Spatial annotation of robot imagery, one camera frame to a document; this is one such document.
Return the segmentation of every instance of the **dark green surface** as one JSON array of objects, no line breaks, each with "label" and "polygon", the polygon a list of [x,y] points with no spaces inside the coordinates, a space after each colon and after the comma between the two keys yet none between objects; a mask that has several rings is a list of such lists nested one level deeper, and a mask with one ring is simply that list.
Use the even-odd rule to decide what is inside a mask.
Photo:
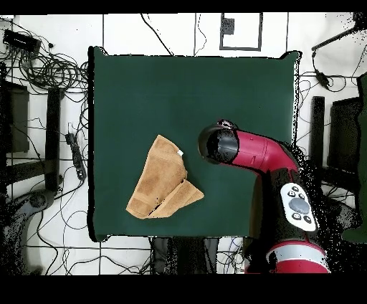
[{"label": "dark green surface", "polygon": [[357,229],[348,229],[343,233],[343,239],[349,242],[367,243],[367,73],[358,80],[359,95],[363,99],[363,109],[358,116],[361,128],[361,146],[359,148],[358,177],[361,190],[358,195],[359,212],[362,225]]},{"label": "dark green surface", "polygon": [[[290,141],[298,55],[105,56],[95,48],[95,233],[247,236],[255,174],[205,162],[197,138],[226,118]],[[125,208],[158,134],[184,152],[188,180],[205,197],[166,219],[136,219]]]}]

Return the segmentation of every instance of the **grey button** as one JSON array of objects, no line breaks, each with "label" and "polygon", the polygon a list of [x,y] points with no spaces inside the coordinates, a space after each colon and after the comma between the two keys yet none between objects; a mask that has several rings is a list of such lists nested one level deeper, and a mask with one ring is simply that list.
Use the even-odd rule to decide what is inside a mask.
[{"label": "grey button", "polygon": [[293,191],[289,191],[289,192],[288,192],[288,196],[290,196],[290,197],[295,197],[295,192],[293,192]]},{"label": "grey button", "polygon": [[294,213],[294,214],[292,214],[292,218],[293,219],[296,219],[296,220],[301,220],[301,216],[298,214],[298,213]]},{"label": "grey button", "polygon": [[303,217],[303,219],[304,219],[308,224],[311,224],[311,219],[310,219],[307,215],[305,215],[305,216]]},{"label": "grey button", "polygon": [[290,208],[302,214],[307,214],[310,211],[310,205],[305,200],[297,197],[290,201]]}]

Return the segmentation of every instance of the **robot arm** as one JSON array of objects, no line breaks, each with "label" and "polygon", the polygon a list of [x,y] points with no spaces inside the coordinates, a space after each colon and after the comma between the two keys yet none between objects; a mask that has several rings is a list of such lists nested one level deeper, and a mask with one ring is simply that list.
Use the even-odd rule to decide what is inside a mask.
[{"label": "robot arm", "polygon": [[259,174],[262,212],[258,243],[276,272],[328,272],[325,253],[317,244],[316,218],[302,187],[297,161],[281,143],[245,132],[228,120],[210,125],[199,135],[199,153],[211,163],[223,163]]}]

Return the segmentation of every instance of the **folded cloth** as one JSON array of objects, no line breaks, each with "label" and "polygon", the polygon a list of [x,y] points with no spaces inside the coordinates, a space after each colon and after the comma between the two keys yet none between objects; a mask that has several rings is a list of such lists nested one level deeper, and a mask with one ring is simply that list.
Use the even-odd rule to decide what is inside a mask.
[{"label": "folded cloth", "polygon": [[204,197],[186,178],[182,152],[158,135],[126,210],[139,219],[171,216]]}]

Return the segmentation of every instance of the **electrical device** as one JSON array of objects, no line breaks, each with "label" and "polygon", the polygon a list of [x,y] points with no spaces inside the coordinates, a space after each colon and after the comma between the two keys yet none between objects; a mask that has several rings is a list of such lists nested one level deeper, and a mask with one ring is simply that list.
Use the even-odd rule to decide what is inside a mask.
[{"label": "electrical device", "polygon": [[67,145],[72,149],[72,163],[77,171],[77,177],[80,181],[84,181],[87,178],[87,172],[84,167],[79,145],[77,144],[77,138],[74,134],[68,133],[65,135],[65,139]]},{"label": "electrical device", "polygon": [[329,272],[318,244],[318,223],[302,185],[299,165],[284,145],[271,138],[240,130],[228,120],[202,130],[199,153],[215,164],[236,166],[258,175],[261,196],[253,201],[251,218],[256,242],[247,273]]},{"label": "electrical device", "polygon": [[30,52],[34,55],[38,55],[42,42],[41,40],[33,37],[5,29],[3,43],[16,47],[17,49],[23,49],[24,51]]}]

